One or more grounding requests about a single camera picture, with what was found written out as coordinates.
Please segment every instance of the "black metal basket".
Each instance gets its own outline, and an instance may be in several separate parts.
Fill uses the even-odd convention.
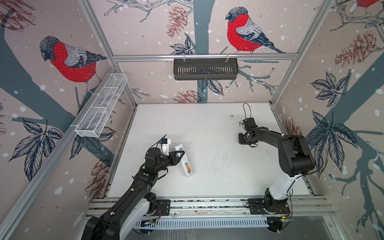
[[[237,58],[187,58],[174,60],[175,80],[232,80],[239,73]]]

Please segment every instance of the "grey floor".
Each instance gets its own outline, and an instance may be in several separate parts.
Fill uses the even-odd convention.
[[[323,217],[294,217],[280,234],[266,228],[155,230],[150,236],[131,231],[126,240],[332,240]]]

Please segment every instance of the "white table surface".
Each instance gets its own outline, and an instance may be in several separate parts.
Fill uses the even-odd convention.
[[[243,132],[242,103],[141,104],[127,137],[108,197],[121,197],[132,184],[132,176],[145,162],[148,148],[167,134],[170,151],[182,143],[193,175],[186,178],[181,164],[169,167],[151,192],[161,197],[264,195],[280,166],[278,150],[264,142],[257,148],[238,143]],[[267,103],[250,103],[258,126],[281,132]],[[249,109],[245,105],[247,117]],[[223,154],[228,156],[223,162]],[[300,178],[294,195],[309,194]]]

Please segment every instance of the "white wire basket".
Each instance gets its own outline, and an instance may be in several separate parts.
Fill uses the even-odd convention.
[[[127,76],[125,74],[113,73],[110,75],[75,130],[80,137],[100,136],[126,84]]]

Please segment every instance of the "white plastic vent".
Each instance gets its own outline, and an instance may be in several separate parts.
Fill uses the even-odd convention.
[[[116,102],[127,84],[127,76],[122,73],[110,75],[92,106],[80,121],[76,133],[81,137],[99,137]]]
[[[269,227],[266,217],[230,217],[230,218],[163,218],[156,226],[141,227],[141,221],[136,223],[135,229],[192,229],[192,228],[249,228]]]

